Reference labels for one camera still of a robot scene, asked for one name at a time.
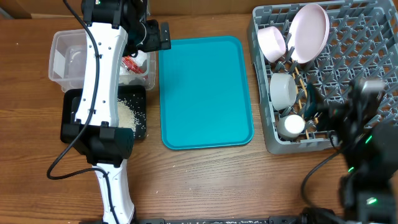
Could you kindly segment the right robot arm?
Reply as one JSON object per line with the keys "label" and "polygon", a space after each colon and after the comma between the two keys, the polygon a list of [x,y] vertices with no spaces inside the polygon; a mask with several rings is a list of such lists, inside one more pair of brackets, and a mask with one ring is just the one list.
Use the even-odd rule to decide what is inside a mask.
{"label": "right robot arm", "polygon": [[375,117],[384,98],[384,82],[351,82],[346,103],[326,104],[314,85],[307,85],[306,118],[318,118],[319,131],[333,131],[340,148],[313,168],[342,154],[349,168],[340,179],[339,200],[343,217],[315,205],[306,195],[305,177],[300,191],[308,205],[298,223],[397,223],[397,202],[391,178],[397,171],[397,127],[378,123],[364,127]]}

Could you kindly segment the pile of rice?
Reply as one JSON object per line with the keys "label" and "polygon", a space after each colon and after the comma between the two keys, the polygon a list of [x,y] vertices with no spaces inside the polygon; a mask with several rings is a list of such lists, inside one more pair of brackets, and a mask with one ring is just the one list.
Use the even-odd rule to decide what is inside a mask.
{"label": "pile of rice", "polygon": [[135,140],[146,138],[146,98],[144,93],[122,94],[118,96],[118,116],[120,128],[131,128]]}

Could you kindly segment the white round plate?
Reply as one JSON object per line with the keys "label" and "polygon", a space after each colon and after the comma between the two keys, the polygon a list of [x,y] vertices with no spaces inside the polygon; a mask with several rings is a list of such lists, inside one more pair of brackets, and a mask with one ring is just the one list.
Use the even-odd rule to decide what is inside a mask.
{"label": "white round plate", "polygon": [[329,17],[319,4],[310,3],[301,8],[289,29],[291,37],[287,46],[289,50],[294,48],[292,60],[307,63],[319,56],[326,45],[329,31]]}

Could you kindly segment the white bowl with rice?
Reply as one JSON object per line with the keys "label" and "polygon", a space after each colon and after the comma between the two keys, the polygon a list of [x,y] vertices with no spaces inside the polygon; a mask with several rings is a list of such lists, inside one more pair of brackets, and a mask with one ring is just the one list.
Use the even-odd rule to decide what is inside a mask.
{"label": "white bowl with rice", "polygon": [[271,102],[275,110],[293,106],[297,97],[296,84],[289,73],[275,73],[270,83]]}

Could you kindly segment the white napkin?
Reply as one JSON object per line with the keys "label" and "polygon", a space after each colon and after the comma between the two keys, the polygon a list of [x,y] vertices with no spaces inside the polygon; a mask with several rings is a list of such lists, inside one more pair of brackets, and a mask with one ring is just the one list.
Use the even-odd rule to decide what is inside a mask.
{"label": "white napkin", "polygon": [[128,72],[121,65],[119,70],[119,84],[143,85],[148,78],[148,54],[139,50],[137,54],[128,56],[133,57],[133,60],[143,69],[144,73],[136,74],[133,72]]}

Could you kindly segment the red snack wrapper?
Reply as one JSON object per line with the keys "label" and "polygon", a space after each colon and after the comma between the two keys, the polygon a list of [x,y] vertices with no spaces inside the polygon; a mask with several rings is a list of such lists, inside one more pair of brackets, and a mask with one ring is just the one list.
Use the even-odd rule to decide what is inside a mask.
{"label": "red snack wrapper", "polygon": [[121,59],[122,67],[128,72],[133,72],[136,74],[143,74],[143,69],[138,66],[138,64],[133,60],[132,56],[125,56]]}

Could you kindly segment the cream paper cup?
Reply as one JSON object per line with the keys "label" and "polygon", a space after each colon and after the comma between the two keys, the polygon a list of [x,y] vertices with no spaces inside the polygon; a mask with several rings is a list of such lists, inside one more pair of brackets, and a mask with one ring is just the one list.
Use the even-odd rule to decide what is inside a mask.
{"label": "cream paper cup", "polygon": [[277,123],[277,133],[286,140],[295,139],[304,130],[304,119],[296,114],[281,118]]}

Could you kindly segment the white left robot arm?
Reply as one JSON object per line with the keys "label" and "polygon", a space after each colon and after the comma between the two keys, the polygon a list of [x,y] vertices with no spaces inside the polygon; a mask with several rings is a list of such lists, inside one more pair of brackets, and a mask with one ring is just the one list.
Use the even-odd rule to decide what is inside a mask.
{"label": "white left robot arm", "polygon": [[124,56],[171,48],[169,25],[147,19],[147,1],[82,1],[82,16],[75,18],[86,34],[86,68],[80,103],[73,121],[62,125],[66,149],[52,169],[74,148],[90,168],[64,178],[93,171],[103,201],[101,223],[135,223],[135,208],[128,180],[127,160],[134,145],[134,131],[119,127],[119,68]]}

